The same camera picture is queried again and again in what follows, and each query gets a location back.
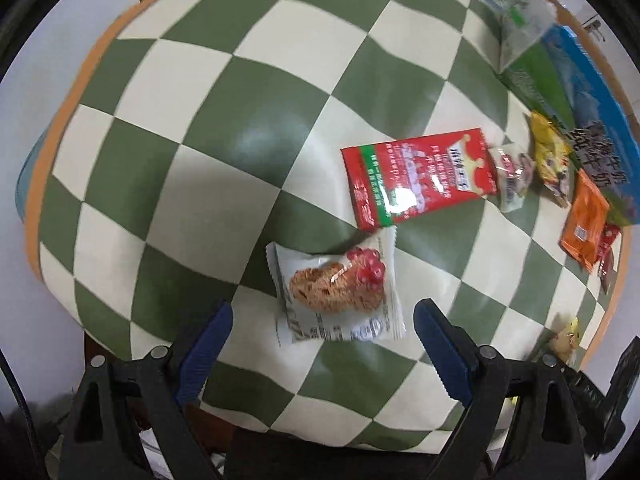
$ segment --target screw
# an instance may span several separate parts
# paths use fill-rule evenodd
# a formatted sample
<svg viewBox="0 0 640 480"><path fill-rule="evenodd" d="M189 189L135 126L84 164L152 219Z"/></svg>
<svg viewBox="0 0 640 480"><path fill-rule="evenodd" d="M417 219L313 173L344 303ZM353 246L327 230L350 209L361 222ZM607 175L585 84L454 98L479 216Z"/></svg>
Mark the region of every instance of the screw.
<svg viewBox="0 0 640 480"><path fill-rule="evenodd" d="M545 365L547 365L549 368L553 368L554 366L556 366L556 364L558 364L558 361L556 360L556 358L550 354L544 354L542 356L542 362Z"/></svg>
<svg viewBox="0 0 640 480"><path fill-rule="evenodd" d="M486 359L494 359L498 352L495 351L495 348L489 345L484 345L480 347L480 355Z"/></svg>
<svg viewBox="0 0 640 480"><path fill-rule="evenodd" d="M151 350L151 357L153 359L162 359L165 355L169 353L169 349L166 346L156 346Z"/></svg>
<svg viewBox="0 0 640 480"><path fill-rule="evenodd" d="M107 359L104 358L104 355L97 355L91 358L91 366L94 368L100 368Z"/></svg>

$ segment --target orange snack package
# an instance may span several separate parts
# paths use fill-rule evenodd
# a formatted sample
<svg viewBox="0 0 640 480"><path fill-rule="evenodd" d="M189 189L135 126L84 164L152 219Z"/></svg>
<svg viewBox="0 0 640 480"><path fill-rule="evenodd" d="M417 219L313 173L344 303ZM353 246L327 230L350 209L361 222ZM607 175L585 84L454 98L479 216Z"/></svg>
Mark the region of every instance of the orange snack package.
<svg viewBox="0 0 640 480"><path fill-rule="evenodd" d="M609 203L584 170L578 172L574 203L564 226L560 245L587 271L596 263L600 235Z"/></svg>

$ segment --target barcode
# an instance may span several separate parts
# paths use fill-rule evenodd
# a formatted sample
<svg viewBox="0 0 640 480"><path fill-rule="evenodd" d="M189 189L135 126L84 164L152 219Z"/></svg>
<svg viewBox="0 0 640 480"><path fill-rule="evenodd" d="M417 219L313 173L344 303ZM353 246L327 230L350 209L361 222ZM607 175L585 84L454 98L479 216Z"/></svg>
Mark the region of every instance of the barcode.
<svg viewBox="0 0 640 480"><path fill-rule="evenodd" d="M575 237L578 238L580 241L585 241L587 239L587 230L584 229L583 227L580 227L579 225L577 225L575 227Z"/></svg>

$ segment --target small snack packet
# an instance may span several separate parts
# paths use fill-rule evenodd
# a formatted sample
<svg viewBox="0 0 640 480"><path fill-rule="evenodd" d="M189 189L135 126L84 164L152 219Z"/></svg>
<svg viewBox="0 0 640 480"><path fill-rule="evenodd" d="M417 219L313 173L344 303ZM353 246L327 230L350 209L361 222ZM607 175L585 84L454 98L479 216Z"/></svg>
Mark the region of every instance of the small snack packet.
<svg viewBox="0 0 640 480"><path fill-rule="evenodd" d="M496 191L480 128L341 151L363 230Z"/></svg>
<svg viewBox="0 0 640 480"><path fill-rule="evenodd" d="M600 236L600 243L598 244L598 254L596 256L596 261L601 260L606 256L610 247L613 245L613 242L616 241L618 235L620 234L620 227L615 224L610 224L606 222L604 224L604 229L602 230L602 236Z"/></svg>
<svg viewBox="0 0 640 480"><path fill-rule="evenodd" d="M604 255L604 258L600 261L600 268L598 269L598 275L600 277L600 283L602 284L602 290L605 294L609 293L609 287L611 286L611 279L613 274L613 250L611 247Z"/></svg>
<svg viewBox="0 0 640 480"><path fill-rule="evenodd" d="M535 163L516 144L491 148L500 191L500 211L520 209L533 179Z"/></svg>
<svg viewBox="0 0 640 480"><path fill-rule="evenodd" d="M588 272L598 255L600 235L609 203L584 170L577 174L574 204L564 225L560 245Z"/></svg>
<svg viewBox="0 0 640 480"><path fill-rule="evenodd" d="M531 131L535 139L538 174L562 207L569 205L569 146L558 130L542 114L531 113Z"/></svg>
<svg viewBox="0 0 640 480"><path fill-rule="evenodd" d="M267 245L271 277L284 304L276 325L281 342L401 338L405 328L396 292L395 246L395 227L341 256Z"/></svg>
<svg viewBox="0 0 640 480"><path fill-rule="evenodd" d="M558 359L566 364L570 364L574 350L578 348L579 343L578 318L574 317L572 321L564 327L562 332L556 334L556 336L549 341L549 348L558 356Z"/></svg>
<svg viewBox="0 0 640 480"><path fill-rule="evenodd" d="M602 236L600 236L600 243L598 244L598 254L596 255L596 261L600 261L600 268L598 269L598 275L600 277L600 283L602 284L602 290L607 294L609 286L611 285L611 277L613 273L613 250L611 246L616 238L620 234L620 227L615 224L606 223L602 230Z"/></svg>

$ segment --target red snack package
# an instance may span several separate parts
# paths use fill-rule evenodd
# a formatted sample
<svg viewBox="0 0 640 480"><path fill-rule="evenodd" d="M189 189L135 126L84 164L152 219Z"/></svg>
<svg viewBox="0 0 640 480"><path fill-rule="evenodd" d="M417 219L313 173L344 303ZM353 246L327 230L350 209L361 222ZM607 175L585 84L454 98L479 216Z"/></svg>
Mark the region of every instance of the red snack package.
<svg viewBox="0 0 640 480"><path fill-rule="evenodd" d="M609 248L616 241L616 238L620 234L620 227L615 224L606 223L604 229L600 235L600 243L598 244L598 253L596 254L596 261L603 260L606 256Z"/></svg>
<svg viewBox="0 0 640 480"><path fill-rule="evenodd" d="M609 287L611 285L611 277L613 274L613 250L611 247L600 261L600 269L598 270L600 275L600 283L602 284L602 290L605 294L609 293Z"/></svg>
<svg viewBox="0 0 640 480"><path fill-rule="evenodd" d="M360 229L496 193L480 128L341 151Z"/></svg>

